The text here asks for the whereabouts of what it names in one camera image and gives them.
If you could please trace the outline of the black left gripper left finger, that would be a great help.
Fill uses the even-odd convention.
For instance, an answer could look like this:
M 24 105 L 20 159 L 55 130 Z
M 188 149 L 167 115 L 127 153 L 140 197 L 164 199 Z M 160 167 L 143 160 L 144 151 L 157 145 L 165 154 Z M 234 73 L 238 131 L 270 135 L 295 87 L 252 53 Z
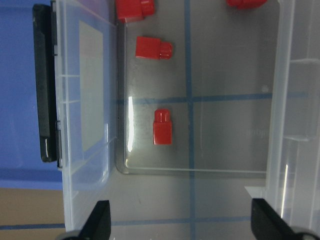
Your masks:
M 109 240 L 111 235 L 111 211 L 108 200 L 96 203 L 77 240 Z

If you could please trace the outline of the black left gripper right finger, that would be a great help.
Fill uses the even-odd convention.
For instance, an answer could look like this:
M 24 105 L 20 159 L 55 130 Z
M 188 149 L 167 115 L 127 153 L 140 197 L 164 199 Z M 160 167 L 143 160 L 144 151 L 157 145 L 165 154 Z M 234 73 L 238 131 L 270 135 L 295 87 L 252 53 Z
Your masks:
M 303 240 L 263 198 L 251 201 L 250 227 L 256 240 Z

